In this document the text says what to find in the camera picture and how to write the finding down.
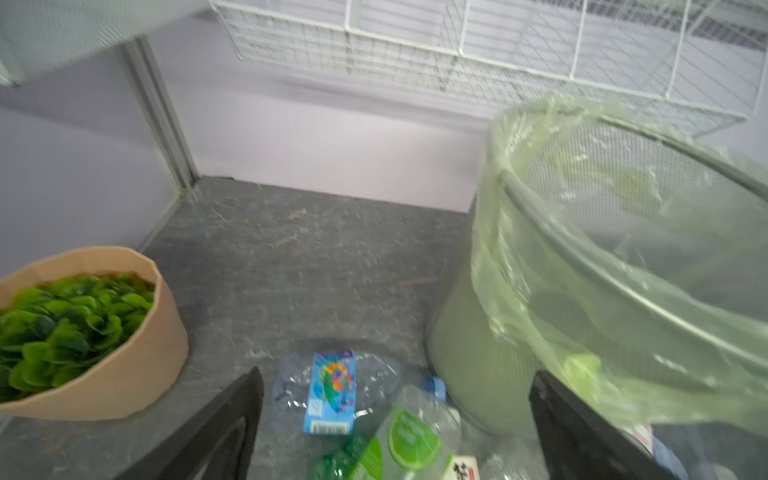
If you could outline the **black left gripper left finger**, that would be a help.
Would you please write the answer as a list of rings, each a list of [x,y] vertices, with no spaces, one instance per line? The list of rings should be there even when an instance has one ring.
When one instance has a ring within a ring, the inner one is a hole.
[[[245,479],[263,399],[263,378],[254,367],[119,477]]]

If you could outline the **clear bottle green label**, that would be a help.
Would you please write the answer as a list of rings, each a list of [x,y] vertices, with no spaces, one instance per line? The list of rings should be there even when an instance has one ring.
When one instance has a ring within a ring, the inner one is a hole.
[[[403,387],[351,479],[440,479],[461,443],[460,416],[413,385]]]

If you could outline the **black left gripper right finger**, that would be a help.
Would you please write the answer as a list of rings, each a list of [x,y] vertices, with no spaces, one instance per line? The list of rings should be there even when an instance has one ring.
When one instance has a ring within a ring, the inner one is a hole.
[[[675,478],[552,373],[536,372],[529,402],[550,478]]]

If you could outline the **clear bottle colourful label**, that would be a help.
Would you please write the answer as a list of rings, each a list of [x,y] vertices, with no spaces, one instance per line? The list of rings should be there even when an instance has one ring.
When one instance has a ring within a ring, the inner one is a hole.
[[[447,400],[442,379],[394,358],[361,350],[304,352],[278,365],[270,399],[272,422],[310,435],[351,435],[377,428],[406,385]]]

